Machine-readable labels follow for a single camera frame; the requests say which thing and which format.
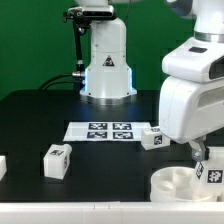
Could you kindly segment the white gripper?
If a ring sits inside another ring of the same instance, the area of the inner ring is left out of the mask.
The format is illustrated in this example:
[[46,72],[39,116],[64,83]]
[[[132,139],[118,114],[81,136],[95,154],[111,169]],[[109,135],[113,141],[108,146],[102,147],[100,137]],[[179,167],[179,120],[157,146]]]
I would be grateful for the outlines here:
[[177,143],[190,141],[195,161],[208,160],[204,135],[224,127],[224,79],[196,83],[168,77],[160,91],[159,127]]

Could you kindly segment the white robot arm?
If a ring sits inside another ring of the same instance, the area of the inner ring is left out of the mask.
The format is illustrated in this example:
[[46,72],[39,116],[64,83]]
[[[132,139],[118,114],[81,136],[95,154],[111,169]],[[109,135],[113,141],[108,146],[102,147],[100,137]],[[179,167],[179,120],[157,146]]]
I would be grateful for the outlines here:
[[[85,97],[107,101],[136,93],[125,59],[126,27],[113,5],[126,0],[77,0],[92,28]],[[167,54],[168,75],[159,102],[159,127],[171,140],[192,147],[197,161],[209,158],[204,137],[224,127],[224,0],[165,0],[180,17],[196,19],[194,36]]]

